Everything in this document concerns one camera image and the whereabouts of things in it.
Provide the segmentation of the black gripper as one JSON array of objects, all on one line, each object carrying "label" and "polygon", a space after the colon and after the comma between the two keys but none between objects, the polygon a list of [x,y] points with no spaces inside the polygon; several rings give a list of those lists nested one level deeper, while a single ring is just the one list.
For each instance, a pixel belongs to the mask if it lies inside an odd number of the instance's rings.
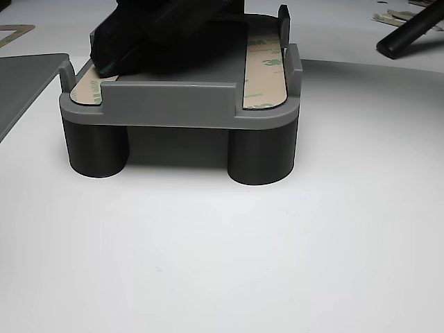
[{"label": "black gripper", "polygon": [[188,75],[223,69],[243,61],[248,34],[243,22],[210,22],[186,40],[155,45],[147,23],[170,24],[197,17],[206,22],[219,13],[242,14],[245,1],[117,1],[94,31],[90,58],[105,77],[128,74]]}]

